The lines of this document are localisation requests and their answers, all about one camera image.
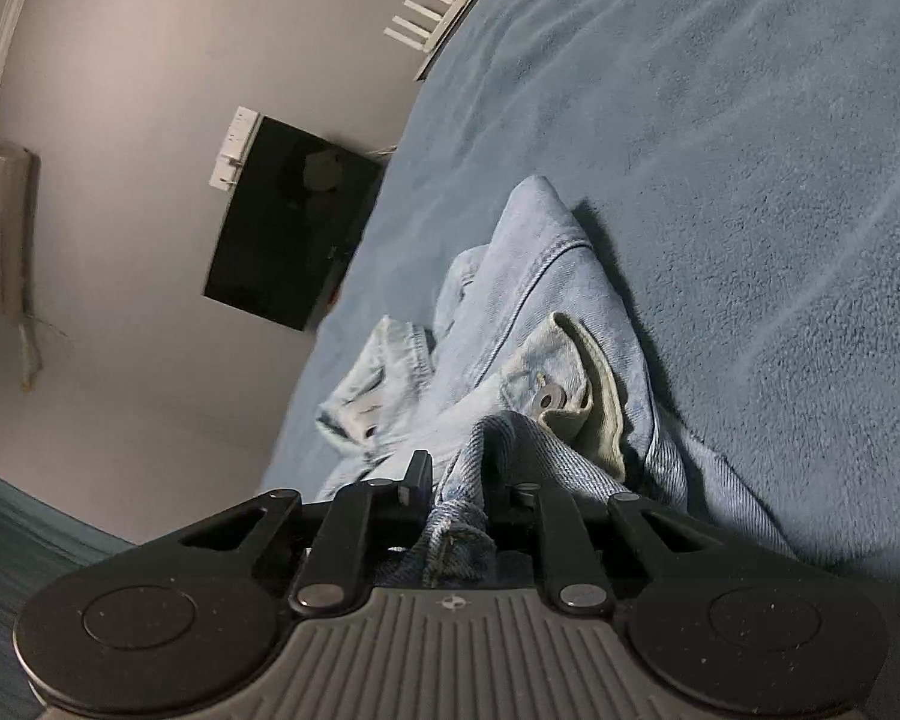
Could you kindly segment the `teal window curtain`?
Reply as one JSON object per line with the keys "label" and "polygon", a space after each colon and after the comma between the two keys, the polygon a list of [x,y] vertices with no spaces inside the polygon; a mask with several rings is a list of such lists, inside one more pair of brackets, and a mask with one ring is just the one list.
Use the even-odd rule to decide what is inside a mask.
{"label": "teal window curtain", "polygon": [[37,718],[41,705],[19,667],[13,629],[30,596],[55,578],[131,544],[43,504],[0,478],[0,718]]}

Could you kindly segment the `white wall air conditioner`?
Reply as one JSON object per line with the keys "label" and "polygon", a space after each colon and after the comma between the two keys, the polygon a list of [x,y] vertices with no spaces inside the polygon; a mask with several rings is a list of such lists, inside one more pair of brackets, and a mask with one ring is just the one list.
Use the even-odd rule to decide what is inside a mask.
{"label": "white wall air conditioner", "polygon": [[20,388],[32,392],[43,369],[34,309],[34,236],[40,158],[0,143],[0,317],[16,330]]}

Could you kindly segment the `light blue denim jacket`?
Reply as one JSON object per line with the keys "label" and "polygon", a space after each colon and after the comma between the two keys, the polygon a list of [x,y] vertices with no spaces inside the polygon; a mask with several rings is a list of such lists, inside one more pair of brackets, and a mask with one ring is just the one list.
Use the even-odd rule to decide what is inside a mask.
{"label": "light blue denim jacket", "polygon": [[582,226],[541,177],[510,193],[493,238],[458,254],[429,325],[386,317],[323,401],[334,494],[397,479],[429,454],[434,504],[390,582],[468,585],[493,572],[498,484],[601,504],[637,493],[725,532],[785,538],[720,454],[656,398],[628,309]]}

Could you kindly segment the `black flat screen television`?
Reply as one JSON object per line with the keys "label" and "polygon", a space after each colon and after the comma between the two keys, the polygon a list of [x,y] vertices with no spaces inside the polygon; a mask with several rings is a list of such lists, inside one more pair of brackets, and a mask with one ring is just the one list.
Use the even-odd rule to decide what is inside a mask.
{"label": "black flat screen television", "polygon": [[305,332],[343,279],[383,164],[266,117],[253,137],[203,294]]}

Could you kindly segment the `white wall power strip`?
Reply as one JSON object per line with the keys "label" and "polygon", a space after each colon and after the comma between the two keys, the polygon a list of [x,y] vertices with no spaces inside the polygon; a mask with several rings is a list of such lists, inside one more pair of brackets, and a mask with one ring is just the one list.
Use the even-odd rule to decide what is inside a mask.
{"label": "white wall power strip", "polygon": [[212,188],[229,192],[237,185],[260,121],[261,114],[256,110],[240,106],[235,111],[221,149],[215,156],[214,169],[209,179]]}

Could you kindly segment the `white wifi router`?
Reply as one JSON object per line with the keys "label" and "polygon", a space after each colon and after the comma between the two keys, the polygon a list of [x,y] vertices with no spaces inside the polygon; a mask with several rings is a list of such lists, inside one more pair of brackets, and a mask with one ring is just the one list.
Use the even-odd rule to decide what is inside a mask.
{"label": "white wifi router", "polygon": [[429,55],[470,0],[403,0],[401,10],[383,28],[388,39]]}

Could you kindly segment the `blue fleece bed blanket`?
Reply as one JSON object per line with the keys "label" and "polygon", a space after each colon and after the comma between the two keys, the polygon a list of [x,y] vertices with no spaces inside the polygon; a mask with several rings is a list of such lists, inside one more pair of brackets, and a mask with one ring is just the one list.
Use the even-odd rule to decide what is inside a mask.
{"label": "blue fleece bed blanket", "polygon": [[430,72],[263,481],[382,317],[546,177],[663,408],[798,556],[900,582],[900,0],[481,0]]}

